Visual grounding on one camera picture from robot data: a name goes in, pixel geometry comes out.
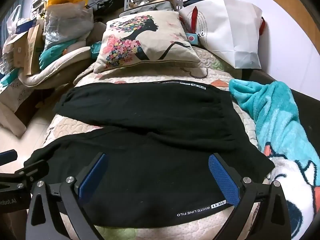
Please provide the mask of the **teal cartoon fleece blanket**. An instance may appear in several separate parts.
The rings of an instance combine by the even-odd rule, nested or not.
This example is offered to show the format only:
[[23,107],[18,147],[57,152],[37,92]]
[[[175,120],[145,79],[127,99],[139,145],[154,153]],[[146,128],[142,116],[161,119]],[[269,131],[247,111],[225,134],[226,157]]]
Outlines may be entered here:
[[258,149],[275,165],[268,182],[280,182],[291,238],[300,239],[319,211],[319,156],[300,123],[291,89],[279,81],[262,85],[234,79],[229,91],[255,123]]

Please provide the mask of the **beige seat cushion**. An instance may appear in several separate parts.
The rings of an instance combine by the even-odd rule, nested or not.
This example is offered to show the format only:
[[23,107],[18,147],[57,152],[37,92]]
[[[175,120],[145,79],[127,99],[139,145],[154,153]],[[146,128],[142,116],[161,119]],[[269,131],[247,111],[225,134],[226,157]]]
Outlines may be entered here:
[[52,62],[40,73],[24,75],[21,69],[18,79],[25,87],[49,89],[73,82],[75,78],[91,65],[90,47],[78,48]]

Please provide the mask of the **brown cardboard box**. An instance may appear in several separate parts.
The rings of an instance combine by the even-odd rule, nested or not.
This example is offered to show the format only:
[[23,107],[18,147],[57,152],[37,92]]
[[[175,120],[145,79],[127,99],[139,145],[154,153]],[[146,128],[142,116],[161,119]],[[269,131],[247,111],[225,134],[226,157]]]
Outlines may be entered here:
[[16,28],[3,48],[3,57],[9,66],[22,68],[24,75],[40,71],[39,57],[44,48],[43,29],[44,19],[34,19]]

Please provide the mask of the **teal plush toy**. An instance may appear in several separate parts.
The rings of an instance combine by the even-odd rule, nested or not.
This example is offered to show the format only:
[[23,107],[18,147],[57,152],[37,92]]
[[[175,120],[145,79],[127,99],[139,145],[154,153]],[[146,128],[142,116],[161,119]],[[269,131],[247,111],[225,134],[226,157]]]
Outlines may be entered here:
[[44,70],[51,63],[59,59],[63,55],[63,51],[67,49],[69,46],[73,45],[76,41],[77,39],[70,40],[67,42],[62,42],[48,49],[45,49],[39,57],[40,70]]

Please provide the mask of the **teal tissue pack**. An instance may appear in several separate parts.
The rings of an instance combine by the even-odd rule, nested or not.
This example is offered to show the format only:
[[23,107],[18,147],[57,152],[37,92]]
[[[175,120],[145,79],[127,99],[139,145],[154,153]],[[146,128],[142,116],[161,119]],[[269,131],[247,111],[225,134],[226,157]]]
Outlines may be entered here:
[[101,41],[95,42],[92,45],[90,45],[91,58],[93,60],[96,60],[98,58],[98,55],[99,55],[99,52],[100,52],[100,48],[101,48]]

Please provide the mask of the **white plastic bag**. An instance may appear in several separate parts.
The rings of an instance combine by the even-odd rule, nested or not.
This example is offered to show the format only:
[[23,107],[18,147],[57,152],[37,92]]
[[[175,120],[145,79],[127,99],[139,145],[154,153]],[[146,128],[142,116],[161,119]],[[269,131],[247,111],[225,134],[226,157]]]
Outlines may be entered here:
[[30,18],[22,18],[21,17],[21,10],[22,5],[19,4],[13,12],[9,15],[6,24],[7,24],[7,31],[8,35],[11,36],[16,33],[16,28],[18,25],[24,24],[25,22],[28,22]]

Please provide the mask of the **clear plastic bag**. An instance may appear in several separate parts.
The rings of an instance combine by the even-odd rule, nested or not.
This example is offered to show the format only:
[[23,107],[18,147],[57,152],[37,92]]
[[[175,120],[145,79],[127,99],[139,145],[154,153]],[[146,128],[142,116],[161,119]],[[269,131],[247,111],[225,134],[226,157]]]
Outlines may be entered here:
[[45,50],[63,42],[87,36],[93,29],[93,9],[84,1],[63,3],[47,8],[44,20]]

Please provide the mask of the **white paper shopping bag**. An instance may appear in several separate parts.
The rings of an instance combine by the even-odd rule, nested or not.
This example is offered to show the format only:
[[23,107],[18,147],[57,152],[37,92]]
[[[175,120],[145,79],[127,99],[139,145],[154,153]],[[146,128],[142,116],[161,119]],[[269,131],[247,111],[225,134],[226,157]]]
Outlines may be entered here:
[[202,0],[179,11],[200,44],[235,69],[260,69],[262,10],[238,0]]

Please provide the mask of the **floral lady print pillow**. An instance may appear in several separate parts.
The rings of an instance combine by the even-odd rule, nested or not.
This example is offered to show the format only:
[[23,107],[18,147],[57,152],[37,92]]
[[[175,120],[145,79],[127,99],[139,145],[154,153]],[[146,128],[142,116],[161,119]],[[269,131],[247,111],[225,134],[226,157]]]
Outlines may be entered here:
[[149,64],[197,67],[199,62],[178,12],[146,11],[107,22],[93,72]]

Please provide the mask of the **dark clothes pile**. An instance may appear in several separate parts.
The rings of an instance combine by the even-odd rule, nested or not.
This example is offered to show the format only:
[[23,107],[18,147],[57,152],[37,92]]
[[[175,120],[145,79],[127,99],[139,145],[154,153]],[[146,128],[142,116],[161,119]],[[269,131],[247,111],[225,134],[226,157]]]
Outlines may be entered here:
[[93,10],[94,22],[106,22],[118,17],[123,11],[125,0],[88,0],[87,7]]

